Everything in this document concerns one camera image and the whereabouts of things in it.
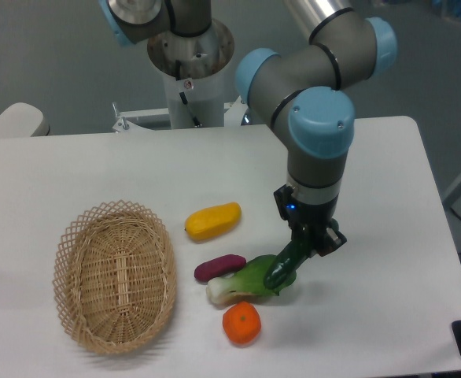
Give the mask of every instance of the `metal cylinder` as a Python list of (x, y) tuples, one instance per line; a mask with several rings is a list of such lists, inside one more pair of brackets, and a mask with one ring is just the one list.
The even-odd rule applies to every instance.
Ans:
[(343, 9), (351, 8), (348, 0), (283, 0), (307, 40), (325, 20)]
[(122, 21), (141, 25), (149, 23), (157, 16), (162, 0), (108, 0), (108, 4)]
[(171, 0), (171, 31), (182, 37), (196, 37), (212, 24), (211, 0)]
[(194, 37), (161, 33), (149, 39), (148, 53), (163, 77), (171, 128), (223, 126), (223, 72), (234, 53), (224, 24), (213, 20)]

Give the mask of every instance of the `yellow toy vegetable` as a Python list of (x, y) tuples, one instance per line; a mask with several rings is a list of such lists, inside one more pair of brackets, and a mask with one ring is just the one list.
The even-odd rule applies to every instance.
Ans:
[(199, 210), (185, 221), (185, 231), (195, 241), (211, 239), (230, 231), (241, 219), (241, 207), (236, 202)]

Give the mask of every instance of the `woven basket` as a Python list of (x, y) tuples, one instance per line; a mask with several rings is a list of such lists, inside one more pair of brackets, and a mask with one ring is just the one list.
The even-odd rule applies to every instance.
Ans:
[(61, 324), (78, 344), (118, 354), (147, 343), (175, 301), (175, 258), (162, 221), (131, 202), (86, 211), (61, 237), (53, 285)]

